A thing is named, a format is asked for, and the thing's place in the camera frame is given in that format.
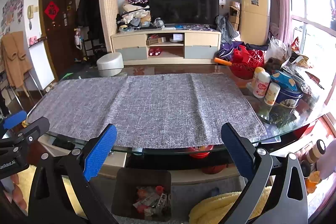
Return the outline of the person's left hand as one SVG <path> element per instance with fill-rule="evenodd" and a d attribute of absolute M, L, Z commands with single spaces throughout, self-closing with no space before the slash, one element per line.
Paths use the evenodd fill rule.
<path fill-rule="evenodd" d="M 3 193 L 5 194 L 6 198 L 9 200 L 10 203 L 15 202 L 22 210 L 27 209 L 27 204 L 23 198 L 23 193 L 19 187 L 19 176 L 18 174 L 13 174 L 10 176 L 10 180 L 13 183 L 13 190 L 6 191 L 4 190 Z"/>

